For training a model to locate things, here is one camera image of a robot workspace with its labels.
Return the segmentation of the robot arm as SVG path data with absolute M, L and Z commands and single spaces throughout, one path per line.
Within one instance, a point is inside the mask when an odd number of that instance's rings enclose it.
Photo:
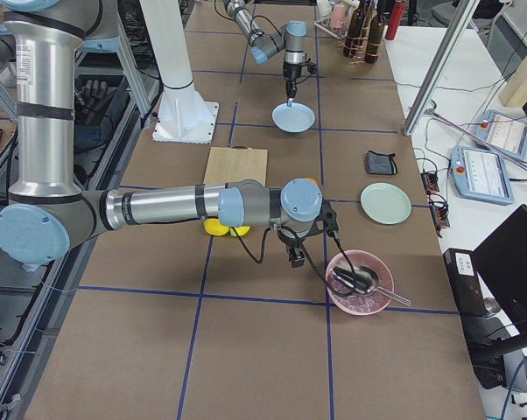
M 313 112 L 293 103 L 299 69 L 315 65 L 304 52 L 306 23 L 290 21 L 273 35 L 256 26 L 244 1 L 223 1 L 249 41 L 257 63 L 285 52 L 288 102 L 273 111 L 282 130 L 313 125 Z M 74 181 L 75 52 L 86 41 L 118 44 L 116 1 L 0 1 L 15 39 L 17 67 L 18 180 L 0 212 L 0 248 L 11 258 L 42 265 L 107 231 L 124 226 L 217 219 L 223 226 L 276 230 L 291 264 L 304 261 L 303 240 L 317 235 L 322 209 L 319 187 L 296 178 L 282 188 L 248 179 L 149 192 L 82 191 Z M 140 1 L 157 61 L 162 102 L 157 141 L 210 143 L 219 104 L 197 92 L 178 1 Z
M 224 9 L 229 19 L 234 21 L 248 41 L 252 57 L 257 64 L 263 64 L 279 53 L 284 54 L 283 77 L 287 105 L 296 98 L 302 71 L 307 69 L 315 74 L 316 65 L 305 52 L 306 22 L 292 20 L 274 32 L 266 33 L 256 23 L 260 15 L 253 15 L 245 1 L 224 1 Z

